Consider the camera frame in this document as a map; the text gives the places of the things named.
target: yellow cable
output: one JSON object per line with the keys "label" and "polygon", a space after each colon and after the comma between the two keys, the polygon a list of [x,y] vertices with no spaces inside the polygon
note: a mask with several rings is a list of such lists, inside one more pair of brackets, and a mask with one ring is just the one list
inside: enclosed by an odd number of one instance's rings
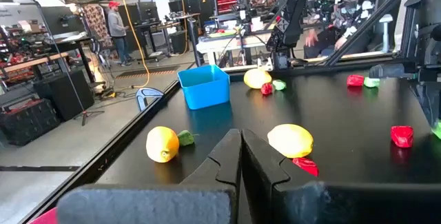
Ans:
{"label": "yellow cable", "polygon": [[[184,5],[184,0],[181,0],[182,2],[182,10],[185,14],[185,5]],[[187,48],[188,48],[188,39],[187,39],[187,19],[184,18],[184,29],[185,29],[185,50],[182,54],[185,54],[187,52]]]}
{"label": "yellow cable", "polygon": [[139,53],[141,54],[141,59],[143,60],[143,65],[144,65],[145,71],[147,72],[147,81],[144,83],[144,85],[141,85],[141,86],[133,86],[132,85],[132,88],[144,88],[150,81],[150,72],[149,72],[149,69],[147,68],[147,66],[145,65],[144,54],[141,49],[141,45],[139,45],[138,37],[136,37],[136,33],[135,33],[135,30],[132,25],[132,19],[130,18],[129,10],[127,9],[127,4],[125,3],[125,0],[123,0],[123,3],[124,3],[125,12],[127,14],[127,20],[129,20],[130,28],[132,29],[133,36],[135,38],[136,44],[138,45]]}

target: man in red cap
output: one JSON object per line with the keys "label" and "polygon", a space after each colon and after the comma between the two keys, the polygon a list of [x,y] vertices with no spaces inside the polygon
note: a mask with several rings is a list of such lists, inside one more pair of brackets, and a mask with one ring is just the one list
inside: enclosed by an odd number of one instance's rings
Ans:
{"label": "man in red cap", "polygon": [[118,56],[121,60],[121,66],[131,65],[127,60],[131,60],[132,58],[129,56],[129,51],[127,48],[127,41],[125,40],[125,30],[128,27],[124,27],[123,20],[121,19],[121,15],[118,12],[119,2],[110,1],[109,2],[109,13],[108,13],[108,21],[109,21],[109,32],[110,36],[113,38],[115,42],[116,49],[118,50]]}

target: red cap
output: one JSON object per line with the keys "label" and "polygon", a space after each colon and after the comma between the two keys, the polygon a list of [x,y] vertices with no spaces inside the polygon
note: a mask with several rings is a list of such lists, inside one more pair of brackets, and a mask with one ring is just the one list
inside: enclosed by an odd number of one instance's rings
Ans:
{"label": "red cap", "polygon": [[118,7],[118,6],[119,6],[119,2],[117,2],[117,1],[110,1],[109,2],[109,8]]}

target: floor mat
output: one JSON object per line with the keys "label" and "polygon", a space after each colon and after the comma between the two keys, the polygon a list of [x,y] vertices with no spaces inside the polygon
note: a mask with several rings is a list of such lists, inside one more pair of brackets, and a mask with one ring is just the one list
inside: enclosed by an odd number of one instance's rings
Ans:
{"label": "floor mat", "polygon": [[[160,75],[160,74],[172,74],[175,73],[179,68],[179,65],[173,65],[173,66],[164,66],[162,68],[148,68],[150,72],[150,76],[153,75]],[[119,76],[117,76],[117,79],[131,79],[134,77],[145,77],[147,76],[147,72],[145,69],[142,70],[134,70],[130,72],[123,72]]]}

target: black tabletop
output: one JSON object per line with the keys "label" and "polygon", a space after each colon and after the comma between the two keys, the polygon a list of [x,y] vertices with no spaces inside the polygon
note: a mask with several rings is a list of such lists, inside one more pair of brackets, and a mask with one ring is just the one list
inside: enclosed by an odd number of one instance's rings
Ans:
{"label": "black tabletop", "polygon": [[158,24],[161,24],[161,22],[138,24],[133,26],[133,28],[149,28]]}
{"label": "black tabletop", "polygon": [[80,39],[75,39],[75,40],[70,40],[70,41],[63,41],[64,38],[59,39],[58,41],[55,41],[57,44],[70,44],[70,43],[77,43],[77,42],[82,42],[82,41],[87,41],[90,40],[90,37],[83,37]]}
{"label": "black tabletop", "polygon": [[[431,134],[405,80],[386,79],[379,89],[348,88],[349,74],[315,74],[282,79],[287,89],[263,96],[243,82],[230,86],[230,103],[191,111],[182,90],[150,121],[98,183],[138,185],[180,183],[231,128],[247,128],[267,140],[276,125],[293,123],[314,137],[311,158],[320,180],[352,183],[439,183],[441,141]],[[147,133],[158,125],[198,134],[169,163],[147,157]],[[411,125],[411,149],[397,148],[392,125]]]}

